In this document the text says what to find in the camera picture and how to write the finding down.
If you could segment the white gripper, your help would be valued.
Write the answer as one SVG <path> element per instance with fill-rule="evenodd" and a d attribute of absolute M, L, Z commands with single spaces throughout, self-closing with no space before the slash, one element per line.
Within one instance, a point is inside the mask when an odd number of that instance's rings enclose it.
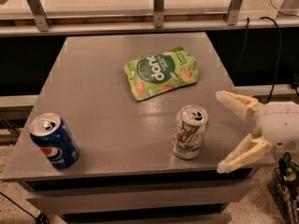
<path fill-rule="evenodd" d="M 252 117 L 253 138 L 249 133 L 225 159 L 218 163 L 219 174 L 229 174 L 259 161 L 273 148 L 276 152 L 299 151 L 299 105 L 294 102 L 270 102 L 229 91 L 217 91 L 216 99 L 240 119 Z"/>

